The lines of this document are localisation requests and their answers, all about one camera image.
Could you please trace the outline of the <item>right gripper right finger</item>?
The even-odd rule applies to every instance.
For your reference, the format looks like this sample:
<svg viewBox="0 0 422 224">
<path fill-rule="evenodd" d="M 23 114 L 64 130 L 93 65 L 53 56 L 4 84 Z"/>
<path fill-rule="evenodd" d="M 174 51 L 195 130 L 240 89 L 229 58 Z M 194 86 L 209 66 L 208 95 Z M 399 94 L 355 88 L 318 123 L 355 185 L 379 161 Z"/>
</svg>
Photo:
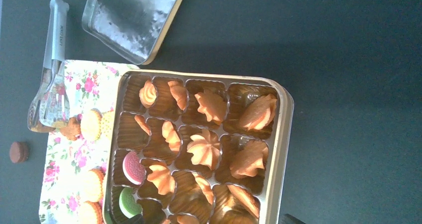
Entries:
<svg viewBox="0 0 422 224">
<path fill-rule="evenodd" d="M 290 214 L 284 214 L 282 216 L 282 224 L 306 224 L 306 223 Z"/>
</svg>

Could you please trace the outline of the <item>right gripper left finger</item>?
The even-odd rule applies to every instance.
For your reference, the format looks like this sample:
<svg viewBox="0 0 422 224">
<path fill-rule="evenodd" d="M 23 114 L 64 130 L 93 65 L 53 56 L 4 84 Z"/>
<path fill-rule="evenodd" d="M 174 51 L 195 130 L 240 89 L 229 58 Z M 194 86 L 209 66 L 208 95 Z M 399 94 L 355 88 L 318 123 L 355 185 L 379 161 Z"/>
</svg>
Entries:
<svg viewBox="0 0 422 224">
<path fill-rule="evenodd" d="M 142 214 L 137 214 L 126 221 L 126 224 L 144 224 L 144 218 Z"/>
</svg>

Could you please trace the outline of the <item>green sandwich cookie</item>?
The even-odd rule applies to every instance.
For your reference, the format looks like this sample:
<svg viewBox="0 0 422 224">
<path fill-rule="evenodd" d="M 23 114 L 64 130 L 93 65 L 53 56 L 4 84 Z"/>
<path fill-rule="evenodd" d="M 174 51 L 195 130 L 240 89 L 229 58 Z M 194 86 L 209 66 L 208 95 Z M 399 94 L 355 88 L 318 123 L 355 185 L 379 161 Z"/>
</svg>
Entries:
<svg viewBox="0 0 422 224">
<path fill-rule="evenodd" d="M 122 189 L 119 195 L 119 208 L 129 219 L 143 212 L 142 206 L 136 202 L 133 196 L 133 189 L 130 187 Z"/>
</svg>

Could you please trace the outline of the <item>pink sandwich cookie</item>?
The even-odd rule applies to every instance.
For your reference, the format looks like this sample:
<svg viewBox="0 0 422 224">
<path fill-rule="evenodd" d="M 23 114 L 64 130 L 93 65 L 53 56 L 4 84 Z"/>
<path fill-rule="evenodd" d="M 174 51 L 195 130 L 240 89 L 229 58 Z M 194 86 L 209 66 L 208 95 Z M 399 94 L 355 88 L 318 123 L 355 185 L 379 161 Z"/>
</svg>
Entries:
<svg viewBox="0 0 422 224">
<path fill-rule="evenodd" d="M 126 154 L 122 162 L 122 169 L 125 177 L 131 183 L 135 185 L 143 184 L 146 176 L 146 170 L 141 164 L 141 160 L 135 151 L 131 151 Z"/>
</svg>

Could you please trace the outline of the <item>silver tin lid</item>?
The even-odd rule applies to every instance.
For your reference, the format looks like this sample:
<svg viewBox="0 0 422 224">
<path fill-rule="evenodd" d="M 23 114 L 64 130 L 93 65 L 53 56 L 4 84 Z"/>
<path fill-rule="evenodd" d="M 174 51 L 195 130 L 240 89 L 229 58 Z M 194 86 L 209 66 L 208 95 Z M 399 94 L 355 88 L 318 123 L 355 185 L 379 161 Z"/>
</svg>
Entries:
<svg viewBox="0 0 422 224">
<path fill-rule="evenodd" d="M 87 0 L 84 31 L 135 65 L 151 63 L 182 0 Z"/>
</svg>

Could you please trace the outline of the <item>white handled metal tongs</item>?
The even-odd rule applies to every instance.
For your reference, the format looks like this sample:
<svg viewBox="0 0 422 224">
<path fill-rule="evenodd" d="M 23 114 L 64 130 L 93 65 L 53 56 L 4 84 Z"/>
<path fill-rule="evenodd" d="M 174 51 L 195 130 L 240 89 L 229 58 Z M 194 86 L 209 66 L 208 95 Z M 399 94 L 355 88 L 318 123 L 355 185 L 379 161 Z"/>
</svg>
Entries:
<svg viewBox="0 0 422 224">
<path fill-rule="evenodd" d="M 28 111 L 28 128 L 47 133 L 65 127 L 70 103 L 65 88 L 65 46 L 69 5 L 50 0 L 50 18 L 40 87 Z"/>
</svg>

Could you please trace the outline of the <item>brown round chocolate cookie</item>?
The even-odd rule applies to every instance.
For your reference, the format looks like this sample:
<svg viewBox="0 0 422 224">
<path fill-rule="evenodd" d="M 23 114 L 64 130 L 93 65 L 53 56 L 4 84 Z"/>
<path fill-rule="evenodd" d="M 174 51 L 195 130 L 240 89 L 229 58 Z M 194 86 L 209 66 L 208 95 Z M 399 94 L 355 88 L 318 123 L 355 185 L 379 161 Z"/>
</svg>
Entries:
<svg viewBox="0 0 422 224">
<path fill-rule="evenodd" d="M 25 142 L 13 142 L 10 146 L 9 157 L 12 163 L 21 163 L 28 159 L 29 148 Z"/>
</svg>

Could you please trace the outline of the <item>gold cookie tin box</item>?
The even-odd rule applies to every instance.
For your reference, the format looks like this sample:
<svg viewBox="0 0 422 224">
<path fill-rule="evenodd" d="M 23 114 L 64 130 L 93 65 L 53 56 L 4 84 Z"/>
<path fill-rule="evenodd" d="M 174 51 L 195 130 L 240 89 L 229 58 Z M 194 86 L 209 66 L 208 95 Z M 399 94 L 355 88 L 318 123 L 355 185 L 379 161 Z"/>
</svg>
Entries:
<svg viewBox="0 0 422 224">
<path fill-rule="evenodd" d="M 294 101 L 257 77 L 132 70 L 117 93 L 103 207 L 107 224 L 129 219 L 124 187 L 145 224 L 276 224 Z M 142 185 L 124 175 L 135 151 Z"/>
</svg>

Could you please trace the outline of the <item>floral cookie tray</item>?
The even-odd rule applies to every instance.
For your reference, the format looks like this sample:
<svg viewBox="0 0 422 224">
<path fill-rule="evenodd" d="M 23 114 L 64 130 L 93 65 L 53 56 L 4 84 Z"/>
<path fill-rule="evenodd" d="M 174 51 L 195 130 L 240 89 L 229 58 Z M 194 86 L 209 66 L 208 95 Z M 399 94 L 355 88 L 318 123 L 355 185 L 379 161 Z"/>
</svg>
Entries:
<svg viewBox="0 0 422 224">
<path fill-rule="evenodd" d="M 111 62 L 67 60 L 64 80 L 70 116 L 81 119 L 83 112 L 113 113 L 122 76 L 135 65 Z M 42 224 L 77 224 L 82 176 L 90 169 L 107 170 L 111 132 L 96 141 L 79 136 L 71 141 L 59 131 L 49 134 L 39 204 Z"/>
</svg>

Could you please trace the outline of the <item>yellow round biscuit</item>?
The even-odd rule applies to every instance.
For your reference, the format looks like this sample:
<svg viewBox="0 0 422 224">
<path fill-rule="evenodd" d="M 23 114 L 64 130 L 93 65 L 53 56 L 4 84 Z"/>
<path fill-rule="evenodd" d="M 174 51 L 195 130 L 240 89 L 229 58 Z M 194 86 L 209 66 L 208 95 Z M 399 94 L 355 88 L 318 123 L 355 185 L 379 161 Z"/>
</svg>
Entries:
<svg viewBox="0 0 422 224">
<path fill-rule="evenodd" d="M 87 141 L 95 141 L 101 135 L 102 115 L 97 110 L 88 110 L 82 114 L 81 134 Z"/>
</svg>

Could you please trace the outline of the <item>brown flower cookie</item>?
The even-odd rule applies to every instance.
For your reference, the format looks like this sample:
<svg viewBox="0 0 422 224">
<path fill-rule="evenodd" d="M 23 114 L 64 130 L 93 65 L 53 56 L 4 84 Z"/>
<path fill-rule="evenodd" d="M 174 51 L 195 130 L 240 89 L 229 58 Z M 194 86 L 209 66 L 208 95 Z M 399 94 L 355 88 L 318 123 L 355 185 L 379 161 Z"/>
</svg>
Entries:
<svg viewBox="0 0 422 224">
<path fill-rule="evenodd" d="M 81 134 L 81 127 L 78 119 L 72 117 L 66 127 L 60 128 L 60 133 L 70 141 L 76 141 Z"/>
</svg>

